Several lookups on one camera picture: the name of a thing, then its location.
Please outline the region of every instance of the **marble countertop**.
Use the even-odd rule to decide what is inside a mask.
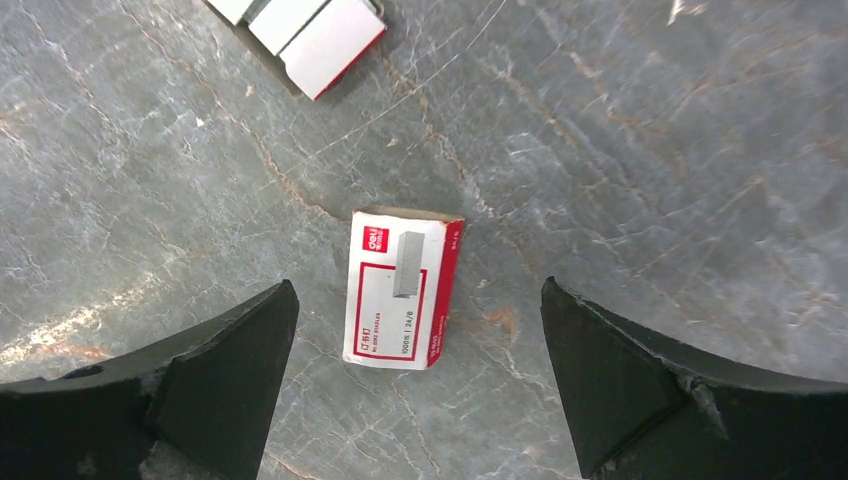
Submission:
[[[289,278],[261,479],[576,479],[549,275],[848,381],[843,0],[385,4],[386,37],[316,103],[199,0],[0,6],[0,381]],[[469,221],[426,372],[340,360],[350,212],[375,202]],[[164,448],[150,478],[205,478]]]

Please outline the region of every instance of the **box of staples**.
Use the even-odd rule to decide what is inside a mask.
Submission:
[[[353,213],[346,362],[424,370],[439,359],[464,224],[406,208]]]

